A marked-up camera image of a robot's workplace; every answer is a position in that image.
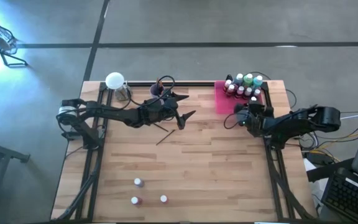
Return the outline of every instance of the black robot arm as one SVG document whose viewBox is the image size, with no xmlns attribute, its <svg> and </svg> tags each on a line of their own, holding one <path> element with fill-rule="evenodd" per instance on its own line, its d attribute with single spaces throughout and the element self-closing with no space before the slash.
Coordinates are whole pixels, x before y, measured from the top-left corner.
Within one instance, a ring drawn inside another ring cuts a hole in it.
<svg viewBox="0 0 358 224">
<path fill-rule="evenodd" d="M 192 111 L 179 116 L 177 102 L 186 98 L 188 98 L 186 95 L 167 93 L 161 100 L 145 100 L 139 107 L 127 110 L 95 101 L 63 100 L 57 119 L 59 123 L 73 127 L 83 137 L 85 149 L 93 149 L 101 144 L 99 133 L 98 130 L 87 125 L 86 119 L 92 117 L 112 119 L 121 121 L 132 128 L 139 128 L 143 125 L 150 126 L 166 119 L 176 118 L 178 128 L 183 129 L 186 120 L 196 112 Z"/>
<path fill-rule="evenodd" d="M 251 103 L 237 105 L 234 109 L 241 126 L 246 126 L 254 137 L 270 136 L 268 144 L 283 149 L 292 137 L 323 131 L 336 131 L 341 126 L 341 112 L 327 106 L 302 108 L 278 118 L 273 117 L 273 108 Z"/>
</svg>

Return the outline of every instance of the black keyboard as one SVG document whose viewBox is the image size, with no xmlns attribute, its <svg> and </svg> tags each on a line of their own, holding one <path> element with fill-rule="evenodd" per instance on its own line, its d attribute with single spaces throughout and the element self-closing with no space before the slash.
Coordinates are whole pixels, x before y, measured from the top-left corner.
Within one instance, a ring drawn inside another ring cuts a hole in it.
<svg viewBox="0 0 358 224">
<path fill-rule="evenodd" d="M 344 217 L 358 222 L 358 176 L 339 168 L 329 178 L 321 201 Z"/>
</svg>

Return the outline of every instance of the concrete floor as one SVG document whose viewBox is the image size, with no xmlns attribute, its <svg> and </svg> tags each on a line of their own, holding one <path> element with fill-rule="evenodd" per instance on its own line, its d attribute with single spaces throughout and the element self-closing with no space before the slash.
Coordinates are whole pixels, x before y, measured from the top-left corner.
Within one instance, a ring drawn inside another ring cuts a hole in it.
<svg viewBox="0 0 358 224">
<path fill-rule="evenodd" d="M 0 25 L 26 44 L 92 43 L 103 0 L 0 0 Z M 112 0 L 101 43 L 358 41 L 358 0 Z M 31 65 L 0 60 L 0 145 L 31 153 L 12 161 L 0 190 L 0 223 L 48 220 L 67 142 L 55 115 L 78 97 L 90 49 L 19 49 Z M 358 111 L 358 47 L 98 49 L 90 80 L 121 72 L 128 80 L 223 79 L 260 71 L 296 93 L 295 108 L 313 104 Z M 358 127 L 343 121 L 327 136 Z M 340 159 L 358 141 L 336 144 Z"/>
</svg>

